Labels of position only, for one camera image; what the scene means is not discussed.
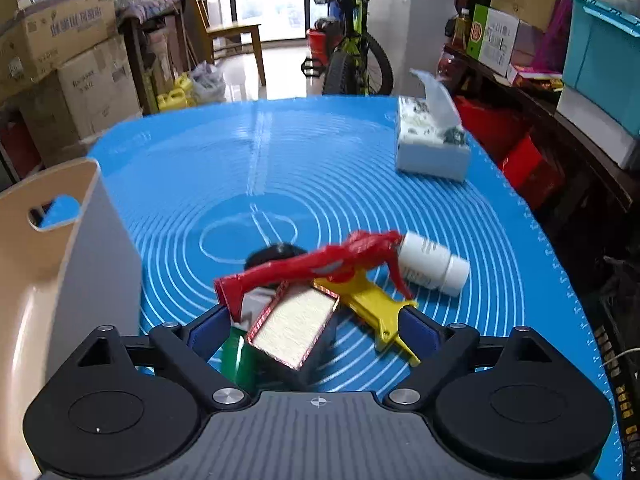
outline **white cable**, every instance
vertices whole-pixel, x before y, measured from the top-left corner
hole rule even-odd
[[[615,361],[617,358],[622,357],[623,355],[631,354],[633,352],[640,352],[640,347],[638,348],[630,348],[629,350],[625,350],[624,352],[620,352],[618,355],[613,356],[611,359],[604,361],[602,366],[607,366],[610,362]]]

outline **teal storage box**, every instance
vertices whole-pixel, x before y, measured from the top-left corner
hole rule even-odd
[[[640,137],[640,18],[573,0],[562,80]]]

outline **bottle cap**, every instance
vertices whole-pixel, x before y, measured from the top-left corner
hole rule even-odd
[[[452,254],[447,270],[444,273],[440,290],[443,294],[447,294],[448,296],[455,298],[460,295],[468,277],[469,262],[455,254]]]

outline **beige plastic basket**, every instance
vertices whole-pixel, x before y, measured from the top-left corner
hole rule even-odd
[[[29,211],[69,195],[78,217],[34,227]],[[44,383],[100,324],[138,333],[140,256],[100,179],[78,159],[0,194],[0,478],[39,475],[22,418]]]

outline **white medicine bottle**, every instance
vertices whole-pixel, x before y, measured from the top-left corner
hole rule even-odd
[[[398,250],[402,276],[426,288],[458,296],[469,276],[469,262],[445,246],[409,231]]]

